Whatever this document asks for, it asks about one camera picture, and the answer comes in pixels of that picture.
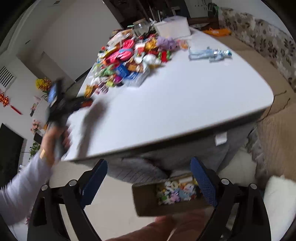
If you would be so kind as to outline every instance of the metal screw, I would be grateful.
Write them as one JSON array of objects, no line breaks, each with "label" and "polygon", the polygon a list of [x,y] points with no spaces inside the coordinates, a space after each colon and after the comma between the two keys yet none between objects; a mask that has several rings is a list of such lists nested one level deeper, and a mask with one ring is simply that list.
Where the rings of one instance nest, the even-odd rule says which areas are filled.
[{"label": "metal screw", "polygon": [[42,190],[42,191],[45,191],[47,188],[48,188],[48,185],[45,184],[45,185],[43,185],[43,186],[41,187],[41,190]]},{"label": "metal screw", "polygon": [[77,181],[76,180],[71,180],[71,181],[69,181],[69,186],[70,187],[73,187],[73,186],[75,186],[77,184]]},{"label": "metal screw", "polygon": [[253,189],[257,189],[257,185],[255,184],[255,183],[251,183],[251,188],[253,188]]},{"label": "metal screw", "polygon": [[228,185],[228,184],[229,184],[229,181],[228,181],[227,179],[225,179],[225,178],[223,178],[223,179],[221,180],[221,182],[222,182],[224,185]]}]

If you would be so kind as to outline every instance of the red tassel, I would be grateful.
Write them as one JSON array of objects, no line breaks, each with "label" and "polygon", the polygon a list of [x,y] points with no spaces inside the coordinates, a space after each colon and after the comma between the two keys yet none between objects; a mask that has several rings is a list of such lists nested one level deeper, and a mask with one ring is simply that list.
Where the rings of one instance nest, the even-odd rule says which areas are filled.
[{"label": "red tassel", "polygon": [[19,111],[19,110],[17,110],[15,107],[13,107],[12,105],[10,106],[12,109],[14,109],[17,113],[19,113],[20,115],[22,115],[22,113]]}]

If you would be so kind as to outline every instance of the jar lid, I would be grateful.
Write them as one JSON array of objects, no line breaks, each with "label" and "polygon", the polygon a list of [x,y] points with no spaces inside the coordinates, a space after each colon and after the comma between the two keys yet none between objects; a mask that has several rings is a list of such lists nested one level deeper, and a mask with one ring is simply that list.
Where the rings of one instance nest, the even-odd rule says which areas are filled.
[{"label": "jar lid", "polygon": [[138,21],[135,21],[133,24],[139,24],[139,23],[141,23],[141,22],[143,22],[143,21],[145,21],[146,19],[145,18],[142,18],[142,19],[140,19],[140,20],[138,20]]}]

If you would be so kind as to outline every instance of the white box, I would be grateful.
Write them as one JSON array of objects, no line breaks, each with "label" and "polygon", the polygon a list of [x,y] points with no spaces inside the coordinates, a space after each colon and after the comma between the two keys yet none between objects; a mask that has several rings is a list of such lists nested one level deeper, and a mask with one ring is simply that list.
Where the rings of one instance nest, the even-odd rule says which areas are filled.
[{"label": "white box", "polygon": [[161,37],[173,39],[191,35],[186,17],[173,16],[155,23],[154,27]]}]

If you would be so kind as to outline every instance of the television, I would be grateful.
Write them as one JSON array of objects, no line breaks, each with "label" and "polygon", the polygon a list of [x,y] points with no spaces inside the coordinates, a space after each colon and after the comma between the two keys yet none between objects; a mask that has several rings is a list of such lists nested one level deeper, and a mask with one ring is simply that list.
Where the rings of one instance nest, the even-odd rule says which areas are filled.
[{"label": "television", "polygon": [[24,138],[2,124],[0,127],[0,187],[17,174]]}]

